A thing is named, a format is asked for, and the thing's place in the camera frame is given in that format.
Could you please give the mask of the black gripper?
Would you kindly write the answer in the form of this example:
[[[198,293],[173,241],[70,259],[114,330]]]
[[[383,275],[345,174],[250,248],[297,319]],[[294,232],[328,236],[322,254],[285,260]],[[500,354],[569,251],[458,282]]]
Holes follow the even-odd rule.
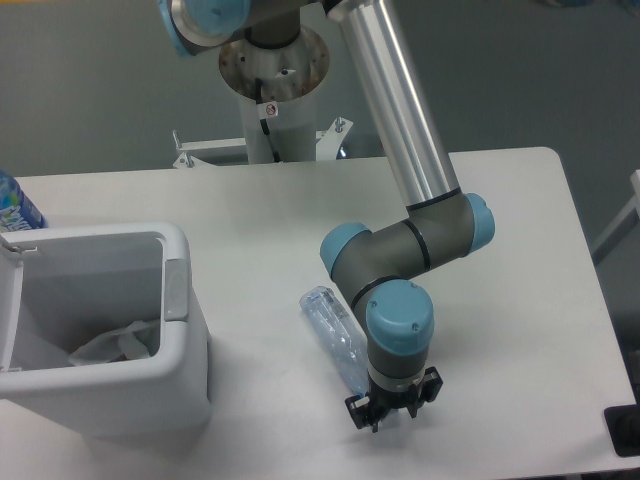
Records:
[[[425,404],[433,402],[443,386],[443,379],[435,367],[425,370],[422,380],[403,385],[399,391],[383,388],[369,377],[369,390],[365,395],[345,399],[345,406],[357,429],[365,427],[377,433],[380,424],[391,410],[406,409],[412,419]]]

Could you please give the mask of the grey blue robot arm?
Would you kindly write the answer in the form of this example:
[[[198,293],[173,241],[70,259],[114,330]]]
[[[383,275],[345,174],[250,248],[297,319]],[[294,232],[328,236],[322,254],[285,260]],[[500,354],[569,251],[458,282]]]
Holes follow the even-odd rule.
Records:
[[[219,50],[219,70],[238,97],[253,164],[313,160],[308,99],[329,67],[323,39],[300,20],[299,1],[162,1],[161,18],[185,56]],[[379,231],[333,229],[320,256],[367,338],[368,387],[346,402],[358,428],[392,411],[416,414],[442,378],[427,365],[434,330],[430,296],[414,278],[487,245],[486,202],[460,189],[389,1],[326,1],[346,42],[384,152],[406,205],[405,220]]]

